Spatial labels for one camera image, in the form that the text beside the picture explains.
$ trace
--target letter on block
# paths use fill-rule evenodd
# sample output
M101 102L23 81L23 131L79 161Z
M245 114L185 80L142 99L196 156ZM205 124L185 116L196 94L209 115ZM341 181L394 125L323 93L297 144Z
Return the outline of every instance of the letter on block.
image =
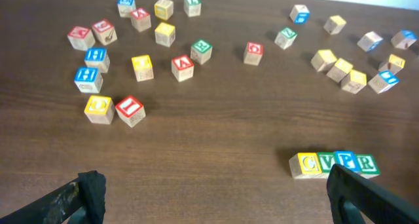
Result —
M185 0L183 3L183 9L188 17L200 16L201 0Z
M319 164L321 168L321 175L319 178L328 178L332 166L335 164L335 155L333 153L317 153Z
M356 155L356 158L361 167L361 176L369 179L380 175L380 170L372 155Z
M93 32L102 45L108 45L118 39L114 26L106 19L93 24Z
M284 28L276 36L275 44L281 47L281 49L285 50L294 43L295 38L297 38L297 33L295 31L293 31L291 28Z
M197 61L200 65L211 58L212 45L204 40L198 40L191 46L191 59Z
M118 116L131 128L145 118L144 105L128 96L116 106Z
M95 67L81 67L77 70L74 83L82 93L99 93L103 78Z
M263 45L258 43L247 43L244 51L244 63L251 65L259 65L263 56Z
M190 79L194 76L194 64L187 55L172 60L172 73L178 82Z
M84 109L84 114L91 123L111 124L115 114L115 106L110 97L91 96Z
M339 58L334 66L327 72L326 76L330 77L335 82L339 83L354 66L346 60Z
M107 73L109 70L109 56L105 48L89 48L84 57L87 67L96 67L101 73Z
M394 75L405 67L405 60L390 54L386 61L380 64L379 71L391 71Z
M342 31L343 27L346 25L346 21L339 15L330 17L324 26L324 29L330 34L335 35Z
M366 74L356 70L351 70L351 72L349 72L349 74L340 82L341 89L352 94L357 94L366 85Z
M310 11L305 5L294 5L289 17L293 20L294 24L305 24L308 17L310 17Z
M148 54L133 57L131 60L137 82L154 79L153 65Z
M361 172L358 160L352 151L335 151L335 163L340 164L353 172Z
M157 18L168 20L173 14L173 1L158 0L155 3L155 14Z
M131 24L140 32L151 28L150 14L141 7L132 11Z
M417 40L416 35L409 30L401 30L392 38L392 44L395 48L403 50L408 49Z
M67 37L76 50L87 50L95 43L92 31L84 27L73 27Z
M136 0L118 0L119 16L129 18L130 13L136 9Z
M370 31L365 34L359 41L358 46L361 47L365 52L374 50L382 41L382 38L377 33Z
M175 26L170 24L160 23L155 29L156 43L170 47L175 41Z
M336 60L332 50L319 50L312 58L312 65L317 72L329 71Z
M289 159L289 167L295 179L318 178L321 174L316 153L297 153Z
M368 85L377 93L383 93L399 83L399 79L390 71L382 71L373 77Z

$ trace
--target brown wooden surface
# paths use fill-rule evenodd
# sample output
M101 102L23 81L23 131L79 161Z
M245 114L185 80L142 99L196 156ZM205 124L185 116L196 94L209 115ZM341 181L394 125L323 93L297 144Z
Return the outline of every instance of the brown wooden surface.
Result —
M153 13L157 0L136 0ZM138 33L118 16L117 0L0 0L0 216L97 170L106 175L106 223L331 223L326 180L295 181L288 159L297 152L347 149L372 153L382 175L373 181L419 204L418 45L395 50L400 29L419 33L419 12L321 0L202 0L187 18L174 0L170 48L153 28ZM294 26L294 4L311 11ZM322 29L339 14L348 24L330 37ZM101 95L118 103L132 94L147 117L133 129L84 116L89 97L73 82L84 52L67 33L107 18L118 41ZM289 26L299 36L288 50L273 40ZM368 31L383 36L370 54L356 46ZM178 83L170 60L195 40L213 46L211 60ZM247 41L264 45L258 67L244 65ZM401 82L376 94L352 95L309 61L331 48L371 78L390 53L407 60ZM137 83L130 58L150 54L155 79Z

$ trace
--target wooden cube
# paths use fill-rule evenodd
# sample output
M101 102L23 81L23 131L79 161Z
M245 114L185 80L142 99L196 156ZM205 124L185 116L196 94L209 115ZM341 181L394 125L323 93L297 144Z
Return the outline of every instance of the wooden cube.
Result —
M320 152L317 153L319 158L319 164L321 168L321 174L318 178L325 178L329 177L330 171L332 170L332 166L335 164L335 155L333 153L326 153Z
M115 106L110 97L91 96L84 109L84 114L91 123L111 124L115 114Z
M294 43L295 38L297 38L297 33L295 31L291 28L284 28L276 36L275 44L285 50Z
M144 105L133 96L128 96L115 107L120 119L131 128L145 118Z
M310 11L305 5L294 5L289 17L294 24L305 24L310 17Z
M365 34L359 41L358 46L361 47L365 52L374 50L382 41L382 38L377 33L370 31Z
M154 79L153 65L148 54L133 57L131 60L137 82Z
M172 60L172 73L178 82L190 79L194 76L194 64L187 56L179 56Z
M96 67L81 67L76 72L74 83L82 93L99 93L103 77Z
M95 43L92 31L89 28L79 26L73 27L68 33L67 38L71 46L76 50L87 50Z
M155 29L155 35L157 44L170 47L176 38L175 26L160 23Z
M136 0L118 0L119 16L129 18L130 13L136 9Z
M251 65L259 65L263 56L263 45L258 43L247 43L244 50L244 63Z
M339 15L331 16L324 26L324 29L330 34L335 35L342 31L343 27L346 25L346 21Z
M369 179L380 175L377 163L372 155L355 155L361 168L361 176Z
M353 67L354 66L351 63L339 58L333 67L327 72L326 76L339 83L345 76L347 76L347 74L349 74Z
M399 83L399 79L391 71L382 71L373 77L368 85L377 93L383 93Z
M106 19L93 24L93 32L102 45L108 45L118 39L115 27Z
M155 3L155 14L157 18L168 20L173 14L173 1L158 0Z
M382 62L380 64L380 67L378 68L379 71L391 71L394 75L398 73L400 70L402 70L405 67L405 60L394 55L390 54L386 61Z
M351 70L349 74L340 82L341 89L352 94L357 94L366 85L366 74L356 70Z
M401 30L392 38L392 44L395 48L403 50L408 49L417 40L416 35L409 30Z
M198 40L191 46L191 59L197 61L200 65L211 58L212 45L203 39Z
M332 50L319 50L312 58L311 63L317 72L329 71L336 60Z
M295 179L319 178L321 175L316 153L297 153L289 159L289 167Z
M345 168L360 173L361 168L359 167L358 160L352 151L335 151L335 163L344 166Z
M87 67L96 67L101 73L107 73L111 64L106 48L89 48L84 62Z
M185 0L183 2L183 9L188 17L201 15L201 0Z
M144 8L138 8L131 12L131 24L137 31L151 28L150 14Z

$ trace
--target toy block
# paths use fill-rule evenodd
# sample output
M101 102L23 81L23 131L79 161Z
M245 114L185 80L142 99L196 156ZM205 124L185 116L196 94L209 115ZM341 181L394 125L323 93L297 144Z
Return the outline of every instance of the toy block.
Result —
M365 52L374 50L382 41L382 38L377 33L370 31L365 34L359 41L358 46L361 47Z
M391 71L382 71L373 77L368 85L377 93L383 93L399 83L399 79Z
M190 79L194 76L194 64L192 60L183 55L172 60L172 73L178 82Z
M115 114L115 106L110 97L90 96L84 114L91 123L111 124Z
M99 93L103 78L96 67L81 67L77 70L74 83L82 93Z
M297 33L295 31L291 28L284 28L276 36L275 44L285 50L294 43L295 38L297 38Z
M342 31L346 21L339 15L331 16L325 23L324 29L330 34L335 35Z
M340 82L342 90L357 94L367 85L367 75L360 71L351 70L349 74Z
M247 43L244 51L244 63L251 65L259 65L263 56L263 45L258 43Z
M131 24L140 32L151 28L150 14L143 8L132 11Z
M67 34L67 38L76 50L87 50L95 43L92 30L79 26L73 27Z
M394 75L405 67L406 61L394 54L386 59L386 61L380 64L379 71L391 71Z
M188 17L201 15L201 0L185 0L183 2L183 9Z
M377 163L372 155L355 155L361 168L361 176L372 178L380 175Z
M130 13L136 9L136 0L118 0L119 16L129 18Z
M353 172L360 173L361 168L359 167L358 160L352 151L335 151L335 163L350 169Z
M312 58L312 65L317 72L329 71L337 61L332 50L319 50Z
M173 14L173 1L158 0L155 3L155 14L157 18L168 20Z
M115 27L106 19L93 24L93 32L102 45L108 45L118 39Z
M148 54L133 57L131 60L137 82L154 79L153 65Z
M403 50L408 49L417 40L416 35L409 30L401 30L392 38L392 44L395 48Z
M197 61L200 65L211 58L212 45L203 39L198 40L191 46L191 59Z
M305 5L294 5L289 17L294 24L305 24L310 17L310 11Z
M144 105L133 96L128 96L115 107L120 119L131 128L145 118Z
M157 44L170 47L176 38L175 26L160 23L155 29L155 35Z
M289 159L289 167L295 179L318 178L321 175L316 153L297 153Z
M96 67L101 73L107 73L111 64L106 48L89 48L84 62L87 67Z
M353 67L354 66L351 63L339 58L333 67L327 72L326 76L339 83L345 76L347 76L347 74L349 74Z
M321 168L321 174L318 178L328 178L332 166L335 164L335 155L333 153L320 152L317 153L319 158L319 164Z

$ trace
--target black object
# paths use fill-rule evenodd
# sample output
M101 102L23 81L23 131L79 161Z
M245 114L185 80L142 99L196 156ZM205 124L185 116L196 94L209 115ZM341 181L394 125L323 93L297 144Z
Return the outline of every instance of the black object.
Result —
M360 210L374 223L419 223L419 209L353 171L335 164L327 180L335 224L360 224Z
M0 224L102 224L105 215L105 176L79 173L44 197L0 219Z

